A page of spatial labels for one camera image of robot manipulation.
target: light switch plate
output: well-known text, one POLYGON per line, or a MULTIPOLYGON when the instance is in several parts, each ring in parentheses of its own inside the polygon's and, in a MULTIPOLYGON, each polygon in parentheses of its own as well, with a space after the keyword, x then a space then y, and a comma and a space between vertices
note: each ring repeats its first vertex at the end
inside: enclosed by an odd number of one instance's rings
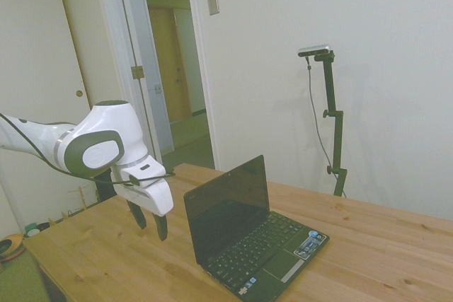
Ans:
POLYGON ((219 2, 217 0, 207 0, 207 5, 210 8, 210 15, 218 14, 219 11, 219 2))

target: door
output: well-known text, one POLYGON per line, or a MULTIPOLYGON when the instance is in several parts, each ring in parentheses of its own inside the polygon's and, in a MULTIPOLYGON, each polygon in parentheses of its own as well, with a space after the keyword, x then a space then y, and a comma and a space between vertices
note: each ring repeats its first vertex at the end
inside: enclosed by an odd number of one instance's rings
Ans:
MULTIPOLYGON (((6 115, 77 124, 89 113, 62 0, 0 0, 0 74, 6 115)), ((15 151, 0 150, 0 187, 22 230, 82 208, 78 187, 87 204, 96 201, 92 182, 15 151)))
POLYGON ((192 117, 185 69, 172 8, 151 8, 151 26, 170 123, 192 117))

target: floor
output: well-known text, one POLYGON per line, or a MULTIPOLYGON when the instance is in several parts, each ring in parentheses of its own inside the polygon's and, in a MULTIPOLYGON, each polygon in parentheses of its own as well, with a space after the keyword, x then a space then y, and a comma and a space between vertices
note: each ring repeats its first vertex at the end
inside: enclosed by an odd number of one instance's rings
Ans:
POLYGON ((189 163, 214 169, 206 113, 171 123, 175 151, 162 156, 166 167, 189 163))
POLYGON ((2 263, 1 302, 50 302, 34 259, 26 250, 15 259, 2 263))

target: wooden tabletop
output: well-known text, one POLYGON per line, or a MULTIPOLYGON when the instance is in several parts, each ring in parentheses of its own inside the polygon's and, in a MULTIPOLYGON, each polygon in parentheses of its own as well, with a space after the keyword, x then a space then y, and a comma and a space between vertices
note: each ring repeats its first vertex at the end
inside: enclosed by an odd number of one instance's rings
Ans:
MULTIPOLYGON (((195 263, 183 194, 221 172, 183 164, 161 242, 113 197, 24 241, 80 301, 239 301, 195 263)), ((271 210, 331 237, 278 301, 453 301, 453 221, 269 183, 271 210)))

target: black laptop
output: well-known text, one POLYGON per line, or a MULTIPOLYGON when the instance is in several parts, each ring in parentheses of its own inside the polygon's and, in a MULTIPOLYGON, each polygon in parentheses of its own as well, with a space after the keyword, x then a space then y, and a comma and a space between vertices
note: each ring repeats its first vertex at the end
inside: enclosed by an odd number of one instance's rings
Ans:
POLYGON ((263 156, 184 202, 197 263, 242 301, 274 301, 329 240, 269 210, 263 156))

